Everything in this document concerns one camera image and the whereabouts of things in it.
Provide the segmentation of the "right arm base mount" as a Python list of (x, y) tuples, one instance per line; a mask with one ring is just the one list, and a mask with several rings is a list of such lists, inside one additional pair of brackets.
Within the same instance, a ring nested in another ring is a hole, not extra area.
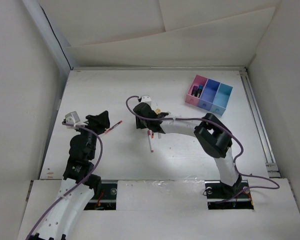
[(224, 188), (219, 180), (205, 181), (203, 195), (207, 198), (207, 207), (209, 210), (253, 210), (254, 204), (249, 193), (241, 193), (234, 197), (243, 188), (248, 187), (248, 181), (243, 180), (238, 189), (234, 192)]

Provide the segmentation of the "blue black highlighter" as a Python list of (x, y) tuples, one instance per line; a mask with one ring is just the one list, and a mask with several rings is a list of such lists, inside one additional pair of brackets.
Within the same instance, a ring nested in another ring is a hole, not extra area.
[(204, 86), (202, 84), (198, 86), (197, 92), (196, 92), (196, 97), (197, 98), (200, 98), (200, 96), (202, 94), (202, 91), (203, 91), (203, 88), (204, 88)]

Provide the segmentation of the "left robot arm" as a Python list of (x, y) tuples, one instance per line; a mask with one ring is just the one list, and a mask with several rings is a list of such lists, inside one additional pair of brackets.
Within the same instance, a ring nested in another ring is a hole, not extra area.
[(102, 146), (100, 135), (110, 128), (108, 111), (87, 115), (85, 121), (73, 111), (62, 125), (78, 132), (69, 142), (69, 157), (54, 203), (35, 223), (28, 240), (67, 240), (81, 213), (93, 198), (102, 191), (102, 180), (94, 175), (98, 163), (93, 163), (97, 145)]

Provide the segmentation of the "pink white pen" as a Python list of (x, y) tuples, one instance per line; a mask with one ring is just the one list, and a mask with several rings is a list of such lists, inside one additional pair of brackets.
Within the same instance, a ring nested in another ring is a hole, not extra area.
[(148, 137), (150, 152), (153, 153), (154, 150), (153, 150), (153, 146), (152, 146), (152, 132), (150, 130), (147, 131), (147, 137)]

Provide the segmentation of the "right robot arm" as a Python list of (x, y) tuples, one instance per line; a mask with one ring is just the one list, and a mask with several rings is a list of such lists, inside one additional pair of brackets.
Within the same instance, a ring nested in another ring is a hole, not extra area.
[(215, 161), (220, 175), (221, 197), (228, 199), (239, 192), (242, 177), (235, 169), (232, 155), (232, 137), (229, 130), (212, 113), (207, 113), (201, 123), (174, 118), (167, 112), (156, 113), (149, 104), (140, 102), (132, 110), (138, 129), (148, 129), (158, 134), (180, 134), (198, 140), (204, 152)]

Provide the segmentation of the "red gel pen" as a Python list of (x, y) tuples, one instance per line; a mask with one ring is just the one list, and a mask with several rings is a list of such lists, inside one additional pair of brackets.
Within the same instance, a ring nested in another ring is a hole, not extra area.
[(114, 124), (113, 126), (111, 126), (109, 129), (107, 129), (107, 130), (103, 133), (103, 135), (109, 133), (110, 131), (112, 131), (113, 129), (115, 129), (116, 127), (118, 127), (122, 122), (123, 122), (123, 121), (120, 120), (119, 122), (117, 122), (116, 124)]

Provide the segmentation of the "purple black highlighter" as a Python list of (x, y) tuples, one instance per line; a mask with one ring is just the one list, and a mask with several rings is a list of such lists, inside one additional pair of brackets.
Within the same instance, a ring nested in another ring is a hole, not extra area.
[(191, 91), (191, 95), (196, 97), (197, 96), (197, 91), (198, 91), (198, 86), (194, 85)]

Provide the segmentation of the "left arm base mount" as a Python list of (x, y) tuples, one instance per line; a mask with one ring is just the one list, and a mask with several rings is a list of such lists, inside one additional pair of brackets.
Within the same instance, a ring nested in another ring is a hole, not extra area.
[(99, 194), (87, 203), (85, 211), (114, 211), (117, 205), (118, 182), (103, 181)]

